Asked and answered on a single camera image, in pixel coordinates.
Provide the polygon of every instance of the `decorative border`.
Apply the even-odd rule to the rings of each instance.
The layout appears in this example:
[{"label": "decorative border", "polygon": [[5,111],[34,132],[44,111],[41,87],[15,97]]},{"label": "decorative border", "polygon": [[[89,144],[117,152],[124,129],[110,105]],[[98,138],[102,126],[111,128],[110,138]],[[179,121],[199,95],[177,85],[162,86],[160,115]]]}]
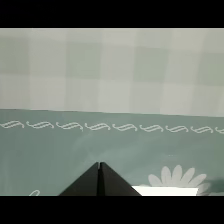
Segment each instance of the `decorative border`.
[{"label": "decorative border", "polygon": [[0,126],[2,128],[13,128],[16,126],[21,126],[22,128],[25,127],[32,127],[35,129],[41,129],[41,128],[61,128],[64,130],[70,130],[73,128],[78,128],[81,131],[84,131],[84,129],[90,129],[91,131],[97,131],[100,130],[102,128],[106,128],[108,131],[110,131],[112,128],[117,130],[117,131],[127,131],[129,129],[134,129],[134,131],[138,131],[138,130],[143,130],[145,132],[153,132],[153,131],[160,131],[160,132],[164,132],[165,131],[169,131],[169,132],[180,132],[180,131],[184,131],[184,132],[189,132],[189,131],[193,131],[197,134],[203,133],[203,132],[209,132],[209,133],[214,133],[217,132],[219,134],[224,134],[224,129],[219,129],[218,127],[215,127],[214,129],[212,129],[211,127],[205,126],[205,127],[200,127],[200,128],[194,128],[193,126],[191,126],[190,128],[187,128],[186,126],[176,126],[176,127],[172,127],[169,128],[167,125],[165,127],[161,127],[160,125],[151,125],[148,127],[143,127],[143,125],[138,125],[138,127],[136,127],[133,124],[125,124],[122,126],[116,126],[115,124],[112,124],[112,126],[109,126],[108,124],[105,123],[99,123],[93,126],[88,126],[87,123],[84,124],[84,126],[82,126],[81,124],[77,123],[77,122],[71,122],[68,124],[63,124],[60,125],[59,122],[56,122],[55,125],[51,124],[48,121],[42,121],[36,124],[30,124],[29,121],[27,121],[25,124],[21,123],[20,121],[9,121],[7,123],[4,124],[0,124]]}]

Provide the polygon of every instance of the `black triangular object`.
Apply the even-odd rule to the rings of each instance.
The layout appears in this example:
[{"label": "black triangular object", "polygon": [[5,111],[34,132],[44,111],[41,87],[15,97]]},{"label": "black triangular object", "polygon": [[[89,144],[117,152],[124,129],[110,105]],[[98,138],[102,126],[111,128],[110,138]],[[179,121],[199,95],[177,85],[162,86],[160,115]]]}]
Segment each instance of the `black triangular object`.
[{"label": "black triangular object", "polygon": [[98,165],[91,166],[59,196],[97,196]]},{"label": "black triangular object", "polygon": [[141,196],[106,163],[100,163],[98,180],[99,196]]}]

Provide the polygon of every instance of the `checkered tablecloth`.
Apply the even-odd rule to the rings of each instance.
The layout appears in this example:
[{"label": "checkered tablecloth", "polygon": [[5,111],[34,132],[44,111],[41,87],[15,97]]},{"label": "checkered tablecloth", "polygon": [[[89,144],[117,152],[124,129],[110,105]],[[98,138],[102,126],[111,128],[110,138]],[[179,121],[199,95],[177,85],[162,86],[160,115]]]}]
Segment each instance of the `checkered tablecloth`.
[{"label": "checkered tablecloth", "polygon": [[0,108],[224,115],[224,29],[0,29]]}]

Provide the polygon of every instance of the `checkered pattern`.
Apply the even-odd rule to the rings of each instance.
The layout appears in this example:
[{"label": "checkered pattern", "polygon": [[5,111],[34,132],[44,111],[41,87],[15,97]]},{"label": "checkered pattern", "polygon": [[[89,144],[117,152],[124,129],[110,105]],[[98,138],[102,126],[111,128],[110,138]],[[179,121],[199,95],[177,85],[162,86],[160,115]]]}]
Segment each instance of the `checkered pattern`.
[{"label": "checkered pattern", "polygon": [[224,29],[0,29],[0,108],[224,115]]}]

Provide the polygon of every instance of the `white curved line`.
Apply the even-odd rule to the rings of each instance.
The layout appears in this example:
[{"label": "white curved line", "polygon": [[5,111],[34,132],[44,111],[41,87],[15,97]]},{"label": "white curved line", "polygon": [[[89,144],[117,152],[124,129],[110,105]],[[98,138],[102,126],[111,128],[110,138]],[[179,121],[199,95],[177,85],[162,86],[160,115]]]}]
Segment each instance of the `white curved line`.
[{"label": "white curved line", "polygon": [[22,124],[20,121],[10,121],[10,122],[4,123],[4,124],[0,124],[0,126],[3,128],[12,128],[12,127],[15,127],[18,125],[21,125],[22,128],[24,128],[24,124]]},{"label": "white curved line", "polygon": [[138,128],[135,127],[133,124],[125,124],[125,125],[122,125],[120,127],[116,127],[115,124],[112,124],[112,127],[117,129],[118,131],[127,131],[127,130],[132,129],[132,128],[134,128],[135,131],[138,130]]},{"label": "white curved line", "polygon": [[146,128],[143,128],[142,125],[139,125],[140,129],[146,131],[146,132],[151,132],[151,131],[156,131],[156,130],[161,130],[161,132],[164,131],[164,129],[159,126],[159,125],[152,125],[152,126],[149,126],[149,127],[146,127]]},{"label": "white curved line", "polygon": [[93,126],[90,126],[90,127],[87,125],[87,123],[85,123],[85,127],[86,128],[89,128],[92,131],[96,131],[96,130],[99,130],[99,129],[102,129],[102,128],[108,128],[108,130],[111,129],[111,127],[108,126],[105,123],[96,124],[96,125],[93,125]]},{"label": "white curved line", "polygon": [[168,126],[166,126],[165,128],[166,128],[166,130],[168,130],[170,132],[179,132],[179,131],[183,131],[183,130],[185,130],[186,132],[189,132],[189,130],[185,126],[176,126],[173,128],[168,128]]},{"label": "white curved line", "polygon": [[54,128],[54,125],[51,124],[50,122],[47,122],[47,121],[43,121],[43,122],[40,122],[40,123],[37,123],[37,124],[33,124],[33,125],[31,125],[29,123],[29,121],[27,121],[26,124],[27,124],[27,126],[30,126],[32,128],[35,128],[35,129],[45,128],[47,126],[50,126],[51,128]]},{"label": "white curved line", "polygon": [[216,130],[218,133],[220,133],[220,134],[224,134],[224,129],[222,129],[222,130],[218,130],[218,127],[215,127],[215,130]]},{"label": "white curved line", "polygon": [[29,196],[33,196],[33,194],[37,193],[36,195],[34,196],[39,196],[40,195],[40,191],[39,190],[35,190],[33,192],[31,192],[31,194]]},{"label": "white curved line", "polygon": [[79,123],[76,123],[76,122],[72,122],[72,123],[68,123],[68,124],[64,124],[64,125],[59,125],[58,122],[56,122],[56,126],[58,126],[59,128],[62,128],[62,129],[72,129],[72,128],[76,128],[76,127],[79,127],[80,130],[83,131],[83,127],[79,124]]},{"label": "white curved line", "polygon": [[214,131],[210,128],[210,127],[208,127],[208,126],[206,126],[206,127],[201,127],[201,128],[198,128],[198,129],[194,129],[194,127],[193,126],[191,126],[191,130],[192,131],[194,131],[194,132],[196,132],[196,133],[203,133],[203,132],[206,132],[206,131],[210,131],[211,133],[213,133]]}]

